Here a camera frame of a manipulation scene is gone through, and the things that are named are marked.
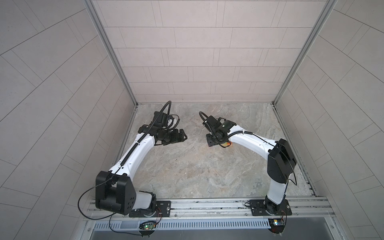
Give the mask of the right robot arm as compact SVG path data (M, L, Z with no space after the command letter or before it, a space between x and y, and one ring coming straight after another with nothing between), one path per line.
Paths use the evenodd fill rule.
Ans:
M239 144L263 157L267 161L267 174L270 186L263 204L260 207L248 203L252 209L260 209L276 216L288 215L286 191L290 176L295 176L295 160L290 144L284 140L270 140L247 131L236 123L224 118L215 118L199 112L204 127L209 131L206 135L208 146L219 145L227 148L233 143Z

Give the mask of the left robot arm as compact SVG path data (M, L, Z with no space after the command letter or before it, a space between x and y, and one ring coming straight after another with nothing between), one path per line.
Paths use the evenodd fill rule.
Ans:
M122 158L96 177L96 200L98 209L122 215L145 215L151 217L157 210L154 193L136 191L133 178L148 152L160 142L161 145L184 142L188 137L184 130L177 129L177 115L155 112L149 125L142 125L136 138Z

